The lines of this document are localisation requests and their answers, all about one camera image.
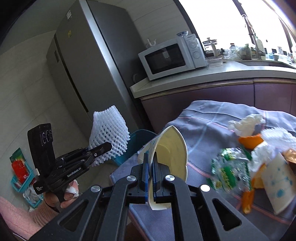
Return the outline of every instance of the purple cabinet door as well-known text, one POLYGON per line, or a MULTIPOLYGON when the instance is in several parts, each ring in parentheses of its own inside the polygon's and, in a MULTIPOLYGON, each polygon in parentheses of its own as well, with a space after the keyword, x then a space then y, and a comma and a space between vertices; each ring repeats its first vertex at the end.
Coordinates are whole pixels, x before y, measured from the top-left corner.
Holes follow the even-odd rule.
POLYGON ((290 113, 291 84, 255 84, 255 107, 290 113))
POLYGON ((187 91, 144 100, 142 104, 156 133, 195 100, 214 100, 254 106, 253 85, 233 85, 187 91))
POLYGON ((296 116, 296 85, 291 84, 291 90, 292 90, 292 100, 291 100, 291 109, 290 114, 293 116, 296 116))

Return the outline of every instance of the blue and white bowl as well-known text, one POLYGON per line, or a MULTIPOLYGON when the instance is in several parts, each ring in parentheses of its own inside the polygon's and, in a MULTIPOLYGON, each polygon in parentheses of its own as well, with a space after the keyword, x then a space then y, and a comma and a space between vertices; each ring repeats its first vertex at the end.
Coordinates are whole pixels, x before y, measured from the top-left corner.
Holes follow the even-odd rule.
POLYGON ((183 36, 186 36, 186 35, 188 35, 188 31, 182 31, 180 33, 177 33, 178 37, 183 37, 183 36))

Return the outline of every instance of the countertop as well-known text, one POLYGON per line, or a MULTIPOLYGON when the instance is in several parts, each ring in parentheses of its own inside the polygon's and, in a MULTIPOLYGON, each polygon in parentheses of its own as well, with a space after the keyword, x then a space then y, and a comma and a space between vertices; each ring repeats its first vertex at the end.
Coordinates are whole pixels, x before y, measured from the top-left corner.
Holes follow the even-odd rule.
POLYGON ((145 78, 131 86, 130 89, 134 98, 141 98, 189 85, 223 80, 247 80, 254 78, 281 78, 296 80, 296 69, 276 66, 246 66, 236 61, 229 60, 219 67, 199 68, 153 81, 145 78))

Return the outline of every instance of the pink sleeve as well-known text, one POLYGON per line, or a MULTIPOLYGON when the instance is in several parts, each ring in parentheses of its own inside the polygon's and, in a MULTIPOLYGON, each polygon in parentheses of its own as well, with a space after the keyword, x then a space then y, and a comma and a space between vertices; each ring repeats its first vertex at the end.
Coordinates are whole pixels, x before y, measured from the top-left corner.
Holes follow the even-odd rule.
POLYGON ((0 197, 0 213, 8 227, 25 239, 29 239, 58 214, 44 202, 35 211, 29 213, 13 206, 3 197, 0 197))

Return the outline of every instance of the faucet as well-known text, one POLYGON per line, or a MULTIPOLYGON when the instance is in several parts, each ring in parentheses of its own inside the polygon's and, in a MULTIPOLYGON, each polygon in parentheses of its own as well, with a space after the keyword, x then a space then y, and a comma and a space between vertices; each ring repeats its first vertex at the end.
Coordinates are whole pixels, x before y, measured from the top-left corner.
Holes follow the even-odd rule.
POLYGON ((261 60, 261 56, 259 54, 258 44, 257 44, 257 41, 255 39, 255 32, 253 30, 253 26, 251 25, 248 17, 245 14, 243 14, 242 17, 244 18, 244 20, 245 20, 245 22, 247 24, 247 28, 249 30, 249 35, 251 36, 251 38, 252 38, 252 40, 253 40, 253 42, 254 42, 254 44, 256 46, 256 58, 261 60))

